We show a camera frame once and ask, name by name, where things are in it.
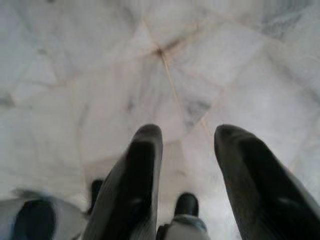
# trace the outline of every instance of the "marble floor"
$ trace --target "marble floor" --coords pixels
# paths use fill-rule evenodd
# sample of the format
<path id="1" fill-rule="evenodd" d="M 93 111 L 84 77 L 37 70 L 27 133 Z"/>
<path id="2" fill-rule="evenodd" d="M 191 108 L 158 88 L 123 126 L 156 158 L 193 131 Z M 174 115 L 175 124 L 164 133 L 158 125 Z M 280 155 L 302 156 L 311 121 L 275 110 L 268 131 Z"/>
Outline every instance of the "marble floor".
<path id="1" fill-rule="evenodd" d="M 320 202 L 319 25 L 318 0 L 0 0 L 0 198 L 85 209 L 90 180 L 155 123 L 158 223 L 192 191 L 212 239 L 240 239 L 213 151 L 226 123 Z"/>

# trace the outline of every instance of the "white floor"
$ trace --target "white floor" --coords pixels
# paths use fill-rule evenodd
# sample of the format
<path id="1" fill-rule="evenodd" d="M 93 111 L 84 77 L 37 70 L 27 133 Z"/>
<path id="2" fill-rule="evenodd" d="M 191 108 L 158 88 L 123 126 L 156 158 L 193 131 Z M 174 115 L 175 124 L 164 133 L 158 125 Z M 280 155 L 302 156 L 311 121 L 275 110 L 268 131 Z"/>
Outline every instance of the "white floor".
<path id="1" fill-rule="evenodd" d="M 0 0 L 0 197 L 85 208 L 90 179 L 155 123 L 159 223 L 193 191 L 212 239 L 240 239 L 213 150 L 227 123 L 320 201 L 319 26 L 316 0 Z"/>

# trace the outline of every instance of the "black shoe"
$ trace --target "black shoe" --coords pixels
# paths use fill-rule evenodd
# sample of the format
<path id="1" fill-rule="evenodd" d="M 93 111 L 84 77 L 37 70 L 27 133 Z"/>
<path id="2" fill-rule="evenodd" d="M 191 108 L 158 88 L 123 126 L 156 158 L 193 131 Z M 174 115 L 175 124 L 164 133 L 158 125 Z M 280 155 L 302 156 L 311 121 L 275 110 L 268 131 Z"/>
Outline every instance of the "black shoe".
<path id="1" fill-rule="evenodd" d="M 192 193 L 185 192 L 180 195 L 176 201 L 174 215 L 191 215 L 198 217 L 199 203 L 198 199 Z"/>
<path id="2" fill-rule="evenodd" d="M 91 189 L 90 189 L 90 191 L 91 191 L 91 206 L 90 206 L 89 210 L 86 212 L 87 215 L 91 215 L 92 210 L 94 209 L 94 206 L 96 204 L 100 188 L 103 183 L 104 183 L 104 181 L 102 179 L 96 179 L 91 183 Z"/>

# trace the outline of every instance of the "person's leg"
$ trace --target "person's leg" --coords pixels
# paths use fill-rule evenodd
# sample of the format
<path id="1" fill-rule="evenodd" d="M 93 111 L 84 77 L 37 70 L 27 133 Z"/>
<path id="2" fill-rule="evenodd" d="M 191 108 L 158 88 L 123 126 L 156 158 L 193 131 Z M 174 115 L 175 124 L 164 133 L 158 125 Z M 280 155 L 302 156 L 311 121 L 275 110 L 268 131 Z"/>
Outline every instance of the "person's leg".
<path id="1" fill-rule="evenodd" d="M 170 224 L 158 228 L 156 240 L 209 240 L 207 227 L 199 218 L 199 203 L 192 193 L 179 196 Z"/>

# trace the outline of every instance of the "gray fabric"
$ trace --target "gray fabric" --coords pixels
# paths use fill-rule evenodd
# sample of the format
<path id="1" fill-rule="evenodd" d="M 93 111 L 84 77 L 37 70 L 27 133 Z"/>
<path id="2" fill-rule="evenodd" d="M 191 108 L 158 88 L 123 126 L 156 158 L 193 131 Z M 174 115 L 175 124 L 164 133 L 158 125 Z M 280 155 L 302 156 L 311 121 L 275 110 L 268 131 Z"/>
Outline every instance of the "gray fabric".
<path id="1" fill-rule="evenodd" d="M 191 215 L 177 215 L 168 226 L 164 240 L 186 239 L 210 240 L 207 227 L 200 218 Z"/>

